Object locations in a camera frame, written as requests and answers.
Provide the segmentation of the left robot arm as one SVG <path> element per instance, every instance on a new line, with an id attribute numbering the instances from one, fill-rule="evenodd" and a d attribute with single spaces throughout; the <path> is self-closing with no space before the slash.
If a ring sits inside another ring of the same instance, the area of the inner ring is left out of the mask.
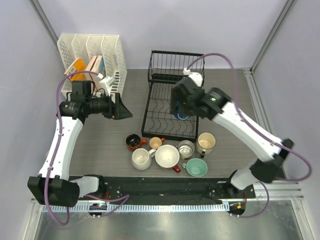
<path id="1" fill-rule="evenodd" d="M 69 180 L 70 162 L 75 143 L 89 115 L 102 114 L 107 119 L 131 118 L 132 113 L 124 106 L 119 92 L 112 93 L 116 80 L 105 77 L 99 81 L 102 93 L 94 96 L 91 82 L 72 82 L 70 99 L 59 104 L 56 130 L 48 156 L 37 176 L 28 179 L 27 187 L 41 204 L 74 207 L 79 198 L 90 194 L 100 200 L 107 193 L 101 175 L 88 174 Z"/>

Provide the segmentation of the orange black mug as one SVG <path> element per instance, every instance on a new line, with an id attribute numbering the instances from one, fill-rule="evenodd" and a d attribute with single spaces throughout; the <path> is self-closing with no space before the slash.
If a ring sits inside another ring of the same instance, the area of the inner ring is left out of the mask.
<path id="1" fill-rule="evenodd" d="M 127 136 L 125 140 L 127 148 L 131 151 L 135 151 L 136 149 L 141 148 L 143 145 L 146 145 L 147 143 L 147 139 L 141 139 L 141 137 L 137 134 L 130 134 Z"/>

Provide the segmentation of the blue mug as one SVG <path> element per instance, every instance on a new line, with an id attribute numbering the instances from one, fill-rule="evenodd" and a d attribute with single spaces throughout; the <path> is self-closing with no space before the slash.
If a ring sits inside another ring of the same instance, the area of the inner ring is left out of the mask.
<path id="1" fill-rule="evenodd" d="M 190 116 L 183 115 L 182 113 L 179 112 L 179 101 L 176 102 L 174 116 L 176 119 L 182 120 L 182 121 L 188 120 L 190 118 Z"/>

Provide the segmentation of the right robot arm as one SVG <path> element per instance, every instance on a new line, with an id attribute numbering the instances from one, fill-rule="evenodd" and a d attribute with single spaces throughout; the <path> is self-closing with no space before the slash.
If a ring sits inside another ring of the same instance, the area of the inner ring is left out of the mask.
<path id="1" fill-rule="evenodd" d="M 237 112 L 232 98 L 217 87 L 205 92 L 190 77 L 174 85 L 170 94 L 170 113 L 207 118 L 221 125 L 245 143 L 257 156 L 247 167 L 229 177 L 226 193 L 233 198 L 260 181 L 271 183 L 278 175 L 294 143 L 265 131 L 243 112 Z"/>

